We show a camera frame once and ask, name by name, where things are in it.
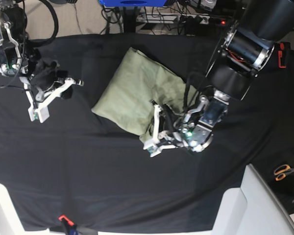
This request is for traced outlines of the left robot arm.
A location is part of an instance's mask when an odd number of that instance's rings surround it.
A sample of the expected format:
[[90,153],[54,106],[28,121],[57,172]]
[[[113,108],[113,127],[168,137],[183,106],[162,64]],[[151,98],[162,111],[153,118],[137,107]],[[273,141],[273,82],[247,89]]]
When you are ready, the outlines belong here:
[[226,115],[230,99],[242,100],[274,52],[275,43],[294,27],[294,0],[252,0],[241,18],[221,38],[209,61],[209,86],[189,97],[186,85],[183,110],[154,104],[152,136],[144,144],[151,156],[165,149],[206,149],[213,128]]

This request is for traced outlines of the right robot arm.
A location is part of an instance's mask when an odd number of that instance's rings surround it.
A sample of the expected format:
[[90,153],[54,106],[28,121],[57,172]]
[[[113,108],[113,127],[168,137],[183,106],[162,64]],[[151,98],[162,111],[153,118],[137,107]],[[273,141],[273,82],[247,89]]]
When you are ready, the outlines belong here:
[[20,88],[34,101],[42,103],[51,95],[62,99],[72,97],[73,85],[84,82],[69,77],[68,71],[59,70],[57,61],[47,63],[38,50],[51,44],[59,29],[59,21],[52,4],[44,0],[54,23],[52,35],[44,40],[32,41],[26,31],[27,15],[25,1],[0,0],[0,74],[11,80],[1,88],[15,88],[13,82],[19,79]]

